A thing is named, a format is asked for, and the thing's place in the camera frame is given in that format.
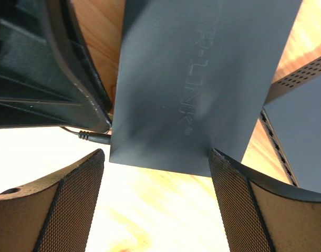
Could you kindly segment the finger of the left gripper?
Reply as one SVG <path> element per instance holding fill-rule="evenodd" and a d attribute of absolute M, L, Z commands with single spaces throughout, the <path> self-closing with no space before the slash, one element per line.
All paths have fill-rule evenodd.
<path fill-rule="evenodd" d="M 0 129 L 112 125 L 72 1 L 0 1 Z"/>

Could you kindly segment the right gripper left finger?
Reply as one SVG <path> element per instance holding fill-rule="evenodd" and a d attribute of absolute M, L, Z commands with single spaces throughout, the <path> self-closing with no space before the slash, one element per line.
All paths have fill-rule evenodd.
<path fill-rule="evenodd" d="M 0 193 L 0 251 L 85 251 L 104 161 L 97 149 Z"/>

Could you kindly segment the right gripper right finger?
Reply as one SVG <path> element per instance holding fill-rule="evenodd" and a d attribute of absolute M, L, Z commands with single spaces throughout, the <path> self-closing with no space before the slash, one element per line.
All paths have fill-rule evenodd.
<path fill-rule="evenodd" d="M 209 168 L 230 251 L 321 251 L 321 193 L 212 149 Z"/>

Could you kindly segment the black network switch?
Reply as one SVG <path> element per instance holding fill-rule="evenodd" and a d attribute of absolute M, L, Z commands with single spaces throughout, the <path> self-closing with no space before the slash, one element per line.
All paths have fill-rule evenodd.
<path fill-rule="evenodd" d="M 290 183 L 321 193 L 321 56 L 272 84 L 261 122 Z"/>
<path fill-rule="evenodd" d="M 210 176 L 240 161 L 300 1 L 126 1 L 109 161 Z"/>

